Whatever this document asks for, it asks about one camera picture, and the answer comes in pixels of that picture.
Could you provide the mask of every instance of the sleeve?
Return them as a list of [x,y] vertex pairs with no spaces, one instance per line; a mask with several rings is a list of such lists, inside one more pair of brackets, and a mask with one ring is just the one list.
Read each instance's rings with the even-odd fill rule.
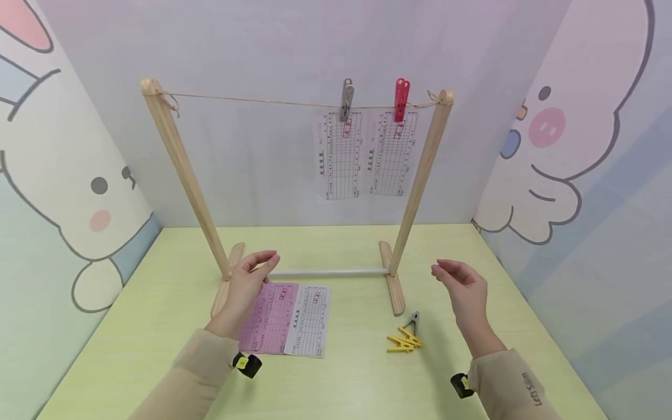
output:
[[560,420],[544,387],[514,349],[473,360],[468,377],[491,420]]
[[238,354],[238,341],[198,329],[130,420],[202,420]]

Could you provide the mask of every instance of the gray clothespin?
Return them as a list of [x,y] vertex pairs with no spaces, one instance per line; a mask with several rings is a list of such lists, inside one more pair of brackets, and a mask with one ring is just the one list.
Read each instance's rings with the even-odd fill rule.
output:
[[352,106],[352,97],[355,95],[355,87],[352,85],[352,79],[343,81],[343,94],[341,96],[341,122],[346,122],[350,118],[350,107]]
[[411,318],[409,319],[409,322],[404,325],[404,329],[408,331],[408,326],[413,324],[413,335],[418,336],[418,324],[420,323],[420,312],[416,310],[413,314],[411,314]]

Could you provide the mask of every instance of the black wrist strap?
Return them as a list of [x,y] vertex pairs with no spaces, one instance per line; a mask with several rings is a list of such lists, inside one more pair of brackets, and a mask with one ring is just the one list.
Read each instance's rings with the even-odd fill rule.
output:
[[248,378],[254,378],[254,375],[261,369],[261,365],[261,360],[257,356],[251,354],[246,357],[241,352],[238,352],[231,363],[231,366],[240,370]]
[[455,391],[458,393],[460,399],[467,398],[468,396],[472,396],[474,394],[474,391],[469,389],[469,383],[467,382],[468,379],[469,377],[465,374],[456,374],[450,378],[450,383],[453,385],[453,388],[455,388]]

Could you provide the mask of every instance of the wooden drying rack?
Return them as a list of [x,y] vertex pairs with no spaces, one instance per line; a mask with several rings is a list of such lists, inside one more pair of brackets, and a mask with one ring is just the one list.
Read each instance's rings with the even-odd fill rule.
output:
[[[194,169],[189,162],[187,152],[184,149],[184,144],[177,131],[171,108],[167,105],[168,103],[164,98],[165,91],[155,79],[143,79],[140,82],[140,89],[142,90],[144,100],[147,102],[149,112],[152,114],[154,123],[157,126],[157,130],[161,135],[163,144],[168,151],[168,155],[170,155],[170,158],[173,161],[173,165],[175,166],[180,182],[182,182],[187,198],[189,198],[189,203],[192,205],[194,213],[196,213],[198,224],[201,226],[201,229],[206,236],[210,250],[222,273],[222,283],[217,291],[214,304],[212,305],[211,315],[214,316],[224,306],[224,302],[226,302],[226,297],[228,295],[228,281],[231,276],[231,266],[238,264],[243,258],[245,244],[237,243],[234,245],[229,257],[226,257],[226,252],[224,251],[222,242],[215,229],[205,197],[198,185]],[[425,146],[423,147],[422,155],[420,157],[420,163],[418,164],[418,170],[415,174],[415,179],[413,180],[409,201],[406,204],[406,210],[404,211],[404,217],[401,221],[399,234],[397,235],[396,243],[394,244],[394,251],[389,243],[385,241],[380,241],[378,243],[383,266],[382,269],[274,271],[271,273],[271,277],[385,276],[390,291],[392,313],[394,313],[396,317],[403,314],[406,309],[406,303],[404,301],[404,294],[401,290],[399,276],[397,275],[397,269],[399,267],[399,262],[401,261],[401,255],[406,247],[409,234],[411,233],[415,214],[417,213],[423,192],[425,191],[429,173],[431,172],[431,166],[434,163],[434,157],[436,156],[439,144],[441,143],[441,137],[444,135],[444,130],[448,123],[448,116],[453,108],[453,103],[454,98],[452,91],[442,90],[439,93],[439,99],[435,105],[436,108],[434,108],[434,114],[431,118],[431,125],[427,132],[427,140],[425,141]]]

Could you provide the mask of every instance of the light green table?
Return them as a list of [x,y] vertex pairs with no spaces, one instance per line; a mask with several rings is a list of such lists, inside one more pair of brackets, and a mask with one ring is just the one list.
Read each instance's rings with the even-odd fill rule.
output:
[[[277,249],[279,269],[381,266],[378,241],[397,226],[220,228],[227,248]],[[437,257],[466,261],[489,281],[493,328],[532,365],[563,419],[605,419],[523,296],[470,224],[413,228],[399,268],[406,313],[392,315],[384,278],[301,280],[331,288],[326,357],[262,355],[253,380],[234,374],[210,419],[486,419],[450,377],[470,355],[448,293],[430,275]],[[218,269],[198,228],[166,228],[43,410],[40,420],[125,419],[210,318]],[[425,346],[386,353],[386,336],[415,310]]]

